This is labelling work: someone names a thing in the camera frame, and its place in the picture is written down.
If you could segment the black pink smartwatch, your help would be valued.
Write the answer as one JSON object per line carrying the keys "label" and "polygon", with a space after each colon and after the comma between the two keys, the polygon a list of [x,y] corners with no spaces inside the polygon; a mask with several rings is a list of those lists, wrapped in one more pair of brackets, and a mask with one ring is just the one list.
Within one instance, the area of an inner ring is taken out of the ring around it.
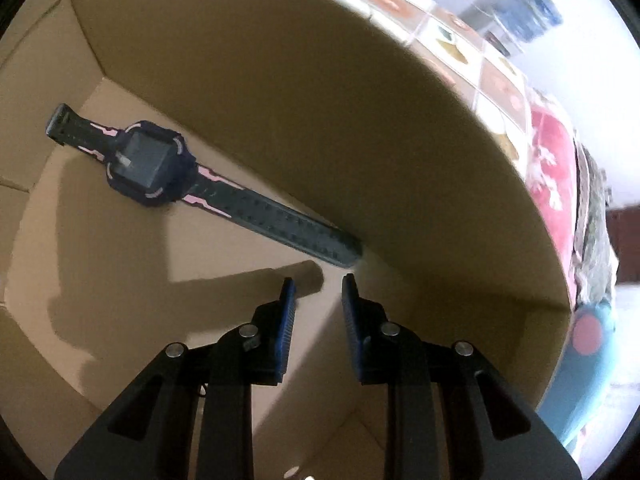
{"label": "black pink smartwatch", "polygon": [[356,237],[217,174],[196,160],[182,134],[154,122],[102,126],[62,103],[46,135],[94,157],[114,191],[145,207],[183,202],[344,269],[362,256]]}

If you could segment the blue plush toy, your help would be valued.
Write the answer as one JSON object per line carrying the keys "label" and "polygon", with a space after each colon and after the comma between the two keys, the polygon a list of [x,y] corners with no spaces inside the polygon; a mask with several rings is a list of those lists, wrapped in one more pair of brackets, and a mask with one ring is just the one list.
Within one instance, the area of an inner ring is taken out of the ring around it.
{"label": "blue plush toy", "polygon": [[582,304],[574,312],[567,344],[537,414],[569,445],[598,408],[617,361],[612,304]]}

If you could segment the white green fluffy blanket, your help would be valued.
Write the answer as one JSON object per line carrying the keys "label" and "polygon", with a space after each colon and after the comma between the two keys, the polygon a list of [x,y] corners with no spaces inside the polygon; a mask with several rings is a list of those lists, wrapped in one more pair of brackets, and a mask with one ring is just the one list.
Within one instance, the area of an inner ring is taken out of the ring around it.
{"label": "white green fluffy blanket", "polygon": [[620,260],[606,224],[608,187],[604,172],[584,144],[575,142],[577,207],[573,247],[575,308],[611,300]]}

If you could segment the red floral blanket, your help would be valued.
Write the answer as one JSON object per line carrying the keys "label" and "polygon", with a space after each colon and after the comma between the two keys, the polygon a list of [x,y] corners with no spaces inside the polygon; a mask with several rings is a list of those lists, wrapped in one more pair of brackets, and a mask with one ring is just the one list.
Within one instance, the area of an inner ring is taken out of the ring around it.
{"label": "red floral blanket", "polygon": [[533,141],[525,185],[544,220],[567,284],[572,284],[577,210],[573,135],[548,108],[532,107]]}

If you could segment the patterned table mat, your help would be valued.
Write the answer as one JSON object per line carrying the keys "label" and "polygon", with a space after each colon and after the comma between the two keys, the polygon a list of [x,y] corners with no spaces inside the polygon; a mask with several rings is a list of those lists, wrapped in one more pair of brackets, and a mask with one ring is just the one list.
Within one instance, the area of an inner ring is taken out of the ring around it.
{"label": "patterned table mat", "polygon": [[526,176],[533,144],[524,76],[472,27],[434,0],[333,0],[426,64],[475,114]]}

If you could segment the brown cardboard box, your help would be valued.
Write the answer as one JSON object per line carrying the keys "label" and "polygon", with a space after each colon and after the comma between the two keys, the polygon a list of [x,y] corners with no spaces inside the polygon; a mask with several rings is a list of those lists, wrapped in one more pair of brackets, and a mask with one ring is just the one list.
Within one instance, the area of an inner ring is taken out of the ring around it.
{"label": "brown cardboard box", "polygon": [[573,308],[524,172],[524,76],[434,0],[23,0],[1,38],[1,416],[53,477],[166,344],[217,340],[297,285],[288,374],[253,392],[259,479],[378,479],[385,391],[358,385],[344,270],[469,341],[530,404]]}

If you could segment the blue water jug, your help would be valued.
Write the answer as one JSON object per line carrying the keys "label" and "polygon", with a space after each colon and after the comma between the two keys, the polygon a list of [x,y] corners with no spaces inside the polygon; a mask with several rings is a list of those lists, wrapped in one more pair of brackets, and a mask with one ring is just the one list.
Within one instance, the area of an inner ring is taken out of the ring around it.
{"label": "blue water jug", "polygon": [[562,14],[552,0],[483,0],[483,8],[524,44],[531,44],[563,24]]}

